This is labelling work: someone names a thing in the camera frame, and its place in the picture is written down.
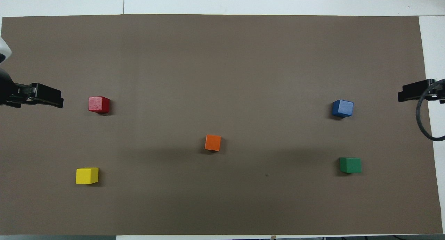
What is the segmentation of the brown paper table mat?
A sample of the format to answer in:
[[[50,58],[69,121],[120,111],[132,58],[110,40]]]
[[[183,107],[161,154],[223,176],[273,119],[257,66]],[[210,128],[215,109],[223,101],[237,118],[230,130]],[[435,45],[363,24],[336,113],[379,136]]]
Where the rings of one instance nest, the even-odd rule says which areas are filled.
[[[426,78],[418,17],[5,17],[1,36],[13,81],[65,103],[0,106],[0,235],[443,230],[433,143],[397,97]]]

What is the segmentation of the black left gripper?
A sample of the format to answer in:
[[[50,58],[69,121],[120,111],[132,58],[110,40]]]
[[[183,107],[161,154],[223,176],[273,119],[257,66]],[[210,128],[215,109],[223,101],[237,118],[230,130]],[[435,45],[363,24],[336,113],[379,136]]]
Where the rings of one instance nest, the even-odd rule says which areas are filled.
[[[60,90],[41,83],[35,82],[31,85],[14,83],[9,74],[0,68],[0,106],[21,108],[22,104],[42,104],[62,108],[64,99]]]

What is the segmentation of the orange wooden cube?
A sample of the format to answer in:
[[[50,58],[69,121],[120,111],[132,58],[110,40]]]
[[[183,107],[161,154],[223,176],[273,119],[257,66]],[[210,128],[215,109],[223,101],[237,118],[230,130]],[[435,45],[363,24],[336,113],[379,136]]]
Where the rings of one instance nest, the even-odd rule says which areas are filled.
[[[205,137],[205,150],[219,151],[221,148],[221,136],[207,134]]]

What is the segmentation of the blue wooden cube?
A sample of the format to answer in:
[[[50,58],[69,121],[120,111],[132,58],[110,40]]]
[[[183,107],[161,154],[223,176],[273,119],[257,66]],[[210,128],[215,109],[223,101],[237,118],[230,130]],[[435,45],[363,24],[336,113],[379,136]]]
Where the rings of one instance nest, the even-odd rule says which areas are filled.
[[[337,100],[332,103],[332,115],[335,117],[351,117],[354,111],[354,102],[347,100]]]

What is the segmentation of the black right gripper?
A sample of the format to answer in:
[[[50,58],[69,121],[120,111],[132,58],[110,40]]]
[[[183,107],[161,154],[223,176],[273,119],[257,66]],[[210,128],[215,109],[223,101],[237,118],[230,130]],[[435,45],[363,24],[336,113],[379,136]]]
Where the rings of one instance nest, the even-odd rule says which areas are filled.
[[[402,91],[398,93],[398,102],[418,100],[421,94],[432,84],[434,84],[432,86],[432,92],[434,92],[432,100],[439,101],[440,104],[445,104],[445,80],[435,81],[434,79],[403,85]]]

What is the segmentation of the green wooden cube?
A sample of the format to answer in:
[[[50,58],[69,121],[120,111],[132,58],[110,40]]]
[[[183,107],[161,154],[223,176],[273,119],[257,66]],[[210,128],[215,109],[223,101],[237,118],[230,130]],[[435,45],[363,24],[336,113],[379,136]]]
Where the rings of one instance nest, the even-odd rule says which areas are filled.
[[[361,173],[362,161],[360,158],[341,157],[339,158],[340,171],[347,174]]]

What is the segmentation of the red wooden cube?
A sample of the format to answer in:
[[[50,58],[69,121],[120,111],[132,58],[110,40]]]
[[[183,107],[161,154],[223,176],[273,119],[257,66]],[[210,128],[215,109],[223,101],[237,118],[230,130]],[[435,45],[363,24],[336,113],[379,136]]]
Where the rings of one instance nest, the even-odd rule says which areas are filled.
[[[88,98],[88,110],[98,114],[106,114],[110,111],[110,99],[104,96]]]

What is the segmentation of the yellow wooden cube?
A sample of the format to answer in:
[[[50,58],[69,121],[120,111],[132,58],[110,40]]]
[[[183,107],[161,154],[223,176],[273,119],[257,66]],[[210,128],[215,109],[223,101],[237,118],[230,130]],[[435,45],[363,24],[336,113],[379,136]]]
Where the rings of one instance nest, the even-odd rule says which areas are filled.
[[[99,181],[98,167],[84,167],[76,169],[76,184],[94,184]]]

